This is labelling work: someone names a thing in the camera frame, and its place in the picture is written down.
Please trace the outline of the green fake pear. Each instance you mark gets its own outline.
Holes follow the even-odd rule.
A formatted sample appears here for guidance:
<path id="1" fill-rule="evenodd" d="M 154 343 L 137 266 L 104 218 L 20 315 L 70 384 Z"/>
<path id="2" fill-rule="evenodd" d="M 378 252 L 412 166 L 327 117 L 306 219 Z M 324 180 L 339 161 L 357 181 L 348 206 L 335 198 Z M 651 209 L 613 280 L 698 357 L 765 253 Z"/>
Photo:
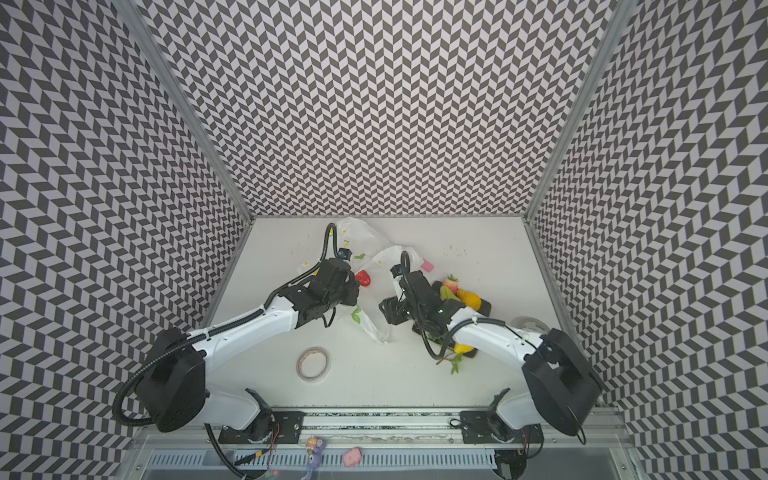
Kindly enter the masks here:
<path id="1" fill-rule="evenodd" d="M 459 300 L 459 297 L 447 286 L 441 286 L 439 289 L 440 298 L 445 300 Z"/>

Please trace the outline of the fake strawberry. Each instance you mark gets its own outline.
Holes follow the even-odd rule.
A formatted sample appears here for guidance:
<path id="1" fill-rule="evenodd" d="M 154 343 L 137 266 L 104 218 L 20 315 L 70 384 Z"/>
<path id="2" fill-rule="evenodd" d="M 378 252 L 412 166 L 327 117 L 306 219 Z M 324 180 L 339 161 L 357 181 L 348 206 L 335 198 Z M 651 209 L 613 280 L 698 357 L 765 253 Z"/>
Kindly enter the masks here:
<path id="1" fill-rule="evenodd" d="M 448 288 L 454 295 L 458 294 L 459 281 L 453 275 L 449 274 L 444 280 L 442 285 Z"/>

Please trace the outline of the white lemon print plastic bag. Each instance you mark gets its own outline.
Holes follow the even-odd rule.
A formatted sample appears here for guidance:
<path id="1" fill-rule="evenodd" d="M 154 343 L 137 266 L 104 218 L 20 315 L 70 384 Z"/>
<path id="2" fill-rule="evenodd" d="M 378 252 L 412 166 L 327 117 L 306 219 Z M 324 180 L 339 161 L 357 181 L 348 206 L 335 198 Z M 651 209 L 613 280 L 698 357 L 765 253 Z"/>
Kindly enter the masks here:
<path id="1" fill-rule="evenodd" d="M 391 325 L 379 310 L 379 303 L 395 294 L 391 268 L 400 263 L 403 251 L 410 258 L 410 270 L 422 270 L 424 258 L 413 247 L 390 242 L 384 235 L 361 219 L 347 217 L 336 223 L 337 246 L 352 252 L 349 264 L 355 274 L 365 270 L 371 285 L 362 287 L 355 306 L 339 306 L 337 314 L 343 322 L 352 322 L 379 344 L 388 342 Z"/>

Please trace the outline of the yellow fake lemon with leaves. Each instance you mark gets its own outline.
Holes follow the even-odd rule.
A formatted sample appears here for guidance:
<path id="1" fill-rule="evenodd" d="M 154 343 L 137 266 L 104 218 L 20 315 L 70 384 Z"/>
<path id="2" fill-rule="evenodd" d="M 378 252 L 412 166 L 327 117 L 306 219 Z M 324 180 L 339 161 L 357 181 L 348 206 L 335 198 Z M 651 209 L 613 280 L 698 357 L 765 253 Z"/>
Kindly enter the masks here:
<path id="1" fill-rule="evenodd" d="M 453 349 L 443 355 L 438 361 L 437 365 L 441 363 L 449 363 L 452 375 L 457 375 L 460 372 L 460 367 L 464 359 L 473 359 L 477 354 L 477 350 L 468 345 L 456 343 Z"/>

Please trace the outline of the small fake orange fruit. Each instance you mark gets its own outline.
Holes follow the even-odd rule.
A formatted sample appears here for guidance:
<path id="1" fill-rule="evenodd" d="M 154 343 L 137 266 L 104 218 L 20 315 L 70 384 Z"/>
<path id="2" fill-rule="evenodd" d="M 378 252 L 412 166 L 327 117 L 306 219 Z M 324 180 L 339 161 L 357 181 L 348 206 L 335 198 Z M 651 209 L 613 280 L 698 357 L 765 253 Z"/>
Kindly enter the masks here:
<path id="1" fill-rule="evenodd" d="M 479 312 L 483 306 L 482 298 L 476 293 L 459 289 L 457 295 L 466 306 L 477 312 Z"/>

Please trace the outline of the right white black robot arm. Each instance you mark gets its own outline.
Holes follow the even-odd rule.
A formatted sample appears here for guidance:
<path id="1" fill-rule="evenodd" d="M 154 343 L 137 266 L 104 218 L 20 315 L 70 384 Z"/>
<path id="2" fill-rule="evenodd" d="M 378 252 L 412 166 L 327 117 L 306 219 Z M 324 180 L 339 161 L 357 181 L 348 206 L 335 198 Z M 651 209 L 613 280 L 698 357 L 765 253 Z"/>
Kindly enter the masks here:
<path id="1" fill-rule="evenodd" d="M 396 295 L 379 309 L 387 323 L 412 321 L 427 353 L 444 359 L 465 345 L 503 362 L 524 383 L 506 387 L 486 410 L 488 428 L 501 441 L 516 431 L 546 423 L 583 439 L 583 424 L 605 384 L 565 332 L 536 333 L 490 318 L 462 302 L 441 296 L 420 271 L 391 269 Z"/>

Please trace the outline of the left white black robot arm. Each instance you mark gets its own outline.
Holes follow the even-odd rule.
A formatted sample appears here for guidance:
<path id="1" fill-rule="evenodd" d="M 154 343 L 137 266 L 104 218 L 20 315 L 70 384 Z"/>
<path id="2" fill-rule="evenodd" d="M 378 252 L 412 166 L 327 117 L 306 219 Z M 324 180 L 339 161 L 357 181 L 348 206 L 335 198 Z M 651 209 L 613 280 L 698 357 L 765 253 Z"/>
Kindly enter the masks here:
<path id="1" fill-rule="evenodd" d="M 246 430 L 266 403 L 253 387 L 240 390 L 214 382 L 214 372 L 246 350 L 321 319 L 339 305 L 357 303 L 360 283 L 348 263 L 332 258 L 316 274 L 276 294 L 259 307 L 222 324 L 183 333 L 159 334 L 132 388 L 150 424 L 161 432 L 186 426 Z"/>

